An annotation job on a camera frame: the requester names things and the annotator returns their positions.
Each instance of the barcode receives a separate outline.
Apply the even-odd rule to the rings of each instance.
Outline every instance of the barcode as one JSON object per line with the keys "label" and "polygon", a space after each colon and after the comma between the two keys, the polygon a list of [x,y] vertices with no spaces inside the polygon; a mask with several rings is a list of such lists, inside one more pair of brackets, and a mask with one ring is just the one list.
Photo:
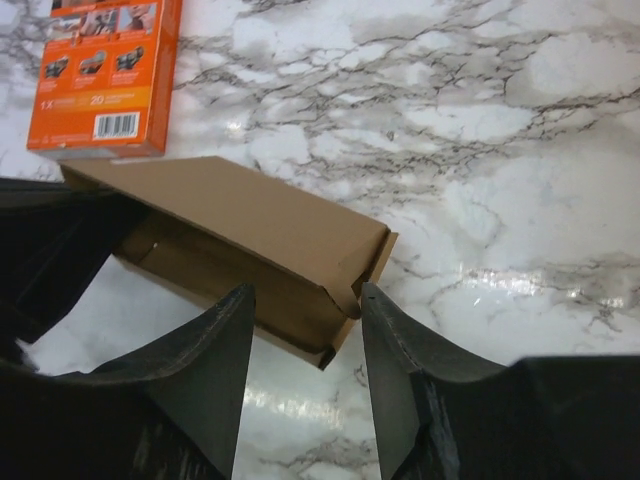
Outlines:
{"label": "barcode", "polygon": [[130,138],[138,135],[140,112],[96,115],[93,138]]}

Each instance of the countertop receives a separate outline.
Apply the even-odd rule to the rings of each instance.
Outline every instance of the countertop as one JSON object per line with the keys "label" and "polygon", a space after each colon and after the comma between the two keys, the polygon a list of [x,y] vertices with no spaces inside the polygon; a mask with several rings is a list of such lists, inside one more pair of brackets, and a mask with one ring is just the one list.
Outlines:
{"label": "countertop", "polygon": [[[387,223],[380,286],[491,360],[640,349],[640,3],[185,3],[168,157]],[[59,178],[25,150],[49,8],[0,0],[2,175]],[[110,260],[31,355],[87,370],[198,311]],[[379,478],[359,327],[325,372],[254,340],[234,478]]]}

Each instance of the open box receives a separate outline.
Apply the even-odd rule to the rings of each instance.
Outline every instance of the open box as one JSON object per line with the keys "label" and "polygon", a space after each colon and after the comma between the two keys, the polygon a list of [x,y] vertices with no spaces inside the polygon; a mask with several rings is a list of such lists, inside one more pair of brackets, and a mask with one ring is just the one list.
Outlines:
{"label": "open box", "polygon": [[214,302],[256,288],[258,334],[324,368],[360,317],[397,234],[376,220],[219,157],[61,162],[76,188],[108,186],[154,208],[115,252]]}

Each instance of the white marble surface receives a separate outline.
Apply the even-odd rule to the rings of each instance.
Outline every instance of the white marble surface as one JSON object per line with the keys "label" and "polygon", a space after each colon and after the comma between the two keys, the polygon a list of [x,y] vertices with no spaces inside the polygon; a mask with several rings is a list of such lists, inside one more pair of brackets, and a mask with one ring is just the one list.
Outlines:
{"label": "white marble surface", "polygon": [[[47,10],[0,0],[3,175],[57,175],[24,149]],[[639,350],[636,0],[188,0],[175,82],[169,156],[388,223],[381,286],[459,345]],[[33,353],[89,368],[194,308],[110,262]],[[359,328],[324,373],[256,339],[235,478],[379,478]]]}

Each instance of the cardboard box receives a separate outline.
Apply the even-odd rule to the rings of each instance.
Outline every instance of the cardboard box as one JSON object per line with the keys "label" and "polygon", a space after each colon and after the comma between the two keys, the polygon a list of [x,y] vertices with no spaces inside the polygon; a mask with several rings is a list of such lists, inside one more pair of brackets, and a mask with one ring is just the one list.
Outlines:
{"label": "cardboard box", "polygon": [[27,140],[60,158],[164,153],[182,0],[56,0]]}
{"label": "cardboard box", "polygon": [[109,186],[155,212],[117,255],[213,302],[256,287],[262,335],[324,368],[397,238],[376,220],[218,157],[62,162],[77,188]]}

